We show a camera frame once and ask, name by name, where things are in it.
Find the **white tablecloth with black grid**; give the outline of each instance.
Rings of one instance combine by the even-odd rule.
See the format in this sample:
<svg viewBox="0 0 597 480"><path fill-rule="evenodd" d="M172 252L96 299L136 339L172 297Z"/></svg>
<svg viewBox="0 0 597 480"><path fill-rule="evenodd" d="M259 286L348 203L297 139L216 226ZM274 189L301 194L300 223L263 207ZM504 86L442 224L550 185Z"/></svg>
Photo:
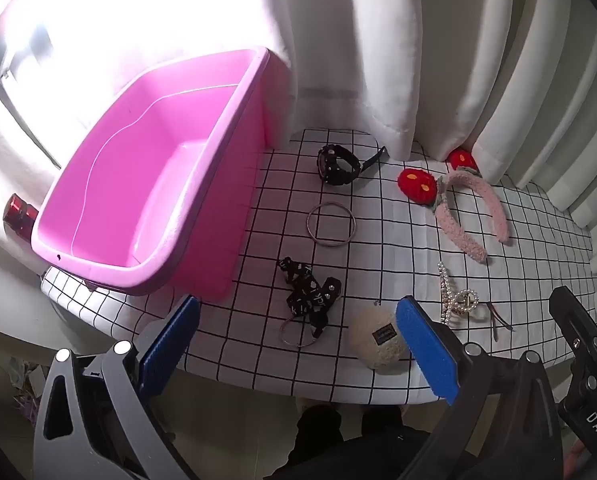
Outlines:
<svg viewBox="0 0 597 480"><path fill-rule="evenodd" d="M218 304L202 305L200 328L181 368L245 388L312 399L362 404L436 400L411 358L388 373L365 368L349 347L347 327L358 309L394 308L407 294L438 320L439 260L457 289L475 289L514 326L509 332L499 325L499 340L494 341L489 313L479 307L467 319L454 320L461 341L512 358L534 349L546 365L571 355L549 315L549 296L555 287L567 285L595 318L591 239L568 214L553 208L541 189L529 184L518 190L507 176L495 188L511 229L511 242L505 246L492 235L481 197L467 189L450 192L457 220L488 250L485 266L459 251L438 229L432 212L410 203L396 184L404 167L438 176L447 173L447 164L428 159L415 144L408 162L384 160L351 185L331 187L322 184L316 171L316 155L325 143L341 144L361 161L378 147L372 136L357 131L306 130L286 150L264 155L233 291ZM306 213L321 202L339 202L354 212L358 228L348 246L322 247L307 237ZM351 227L345 213L333 207L323 208L312 220L317 236L327 240L344 240ZM313 264L313 275L321 283L334 276L343 286L321 338L300 350L288 348L278 336L290 315L290 290L276 266L285 256ZM102 288L90 292L82 280L56 268L46 273L42 290L116 339L131 339L151 320L165 317L184 293L171 286L144 297ZM308 330L292 322L287 339L300 340Z"/></svg>

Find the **pink tub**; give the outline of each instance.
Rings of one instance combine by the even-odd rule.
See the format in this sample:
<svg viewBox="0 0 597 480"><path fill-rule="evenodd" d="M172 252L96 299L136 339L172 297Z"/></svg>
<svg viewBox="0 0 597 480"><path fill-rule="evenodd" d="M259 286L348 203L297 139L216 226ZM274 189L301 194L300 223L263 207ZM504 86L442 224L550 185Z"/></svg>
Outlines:
<svg viewBox="0 0 597 480"><path fill-rule="evenodd" d="M54 182L32 232L50 264L149 294L229 290L264 149L264 48L179 60L134 79Z"/></svg>

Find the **bolt head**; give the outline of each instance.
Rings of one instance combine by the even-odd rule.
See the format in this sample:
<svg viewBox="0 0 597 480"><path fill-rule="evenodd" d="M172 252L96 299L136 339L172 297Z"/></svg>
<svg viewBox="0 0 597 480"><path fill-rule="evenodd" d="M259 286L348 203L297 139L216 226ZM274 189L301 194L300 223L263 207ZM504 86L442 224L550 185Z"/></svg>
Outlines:
<svg viewBox="0 0 597 480"><path fill-rule="evenodd" d="M470 356L476 356L483 353L481 346L476 343L466 343L464 348L465 353Z"/></svg>
<svg viewBox="0 0 597 480"><path fill-rule="evenodd" d="M64 363L69 358L69 350L67 348L61 348L58 352L56 352L56 360L59 363Z"/></svg>
<svg viewBox="0 0 597 480"><path fill-rule="evenodd" d="M118 341L114 345L114 352L116 352L118 355L123 355L129 352L131 348L132 344L130 341Z"/></svg>
<svg viewBox="0 0 597 480"><path fill-rule="evenodd" d="M525 354L525 359L527 359L530 363L536 364L540 362L540 355L538 355L537 352L530 350Z"/></svg>

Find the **white wall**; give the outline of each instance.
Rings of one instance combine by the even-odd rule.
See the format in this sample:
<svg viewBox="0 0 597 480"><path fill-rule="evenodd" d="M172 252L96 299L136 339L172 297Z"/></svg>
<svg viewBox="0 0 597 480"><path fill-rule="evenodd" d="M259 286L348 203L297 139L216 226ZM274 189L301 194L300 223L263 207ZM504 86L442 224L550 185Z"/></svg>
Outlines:
<svg viewBox="0 0 597 480"><path fill-rule="evenodd" d="M50 349L79 354L107 350L112 339L58 306L40 291L40 277L0 248L0 332Z"/></svg>

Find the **pink fuzzy headband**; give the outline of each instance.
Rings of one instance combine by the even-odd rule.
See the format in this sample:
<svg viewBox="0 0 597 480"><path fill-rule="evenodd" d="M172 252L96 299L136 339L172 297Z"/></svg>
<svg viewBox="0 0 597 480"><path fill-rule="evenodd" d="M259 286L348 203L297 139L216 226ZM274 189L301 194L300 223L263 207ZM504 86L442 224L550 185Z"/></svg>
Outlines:
<svg viewBox="0 0 597 480"><path fill-rule="evenodd" d="M487 251L454 220L447 204L447 190L451 186L469 187L482 196L493 219L494 233L501 244L509 240L505 212L494 190L481 177L469 152L458 148L449 154L447 160L455 171L451 171L446 176L435 180L426 171L405 168L398 177L398 186L409 199L430 207L436 215L438 225L449 239L470 258L484 264L487 260Z"/></svg>

